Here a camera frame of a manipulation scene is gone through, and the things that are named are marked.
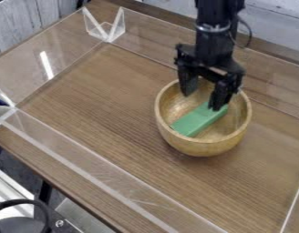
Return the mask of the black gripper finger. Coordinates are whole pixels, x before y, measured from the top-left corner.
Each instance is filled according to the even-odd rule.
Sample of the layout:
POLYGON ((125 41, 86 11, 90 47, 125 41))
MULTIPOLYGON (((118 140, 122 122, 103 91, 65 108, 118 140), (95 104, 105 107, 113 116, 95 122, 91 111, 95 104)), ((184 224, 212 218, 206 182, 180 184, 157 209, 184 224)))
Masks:
POLYGON ((178 77, 184 95, 190 96, 198 90, 198 71, 196 68, 180 66, 178 77))
POLYGON ((226 74, 216 83, 212 92, 209 109, 220 111, 222 107, 230 102, 234 94, 238 93, 242 83, 242 75, 226 74))

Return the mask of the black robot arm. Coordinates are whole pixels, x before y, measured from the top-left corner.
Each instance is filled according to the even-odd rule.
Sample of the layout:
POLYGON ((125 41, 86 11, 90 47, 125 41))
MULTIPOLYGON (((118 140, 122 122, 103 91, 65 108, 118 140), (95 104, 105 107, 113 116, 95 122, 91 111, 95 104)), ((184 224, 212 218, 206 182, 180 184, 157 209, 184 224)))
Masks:
POLYGON ((220 111, 238 93, 245 68, 236 61, 234 48, 238 31, 238 13, 245 0, 196 0, 198 19, 197 40, 193 45, 176 46, 181 89, 190 96, 198 89, 198 78, 214 83, 209 109, 220 111))

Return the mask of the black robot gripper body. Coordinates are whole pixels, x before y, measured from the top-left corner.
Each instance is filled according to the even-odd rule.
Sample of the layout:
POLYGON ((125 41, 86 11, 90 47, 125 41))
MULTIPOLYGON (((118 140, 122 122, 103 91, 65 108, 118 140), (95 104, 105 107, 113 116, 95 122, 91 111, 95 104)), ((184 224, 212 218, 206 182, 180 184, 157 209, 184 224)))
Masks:
POLYGON ((197 30, 197 43, 176 46, 174 64, 196 68, 198 77, 204 76, 214 84, 226 74, 245 76, 245 68, 234 60, 238 26, 232 25, 222 31, 197 30))

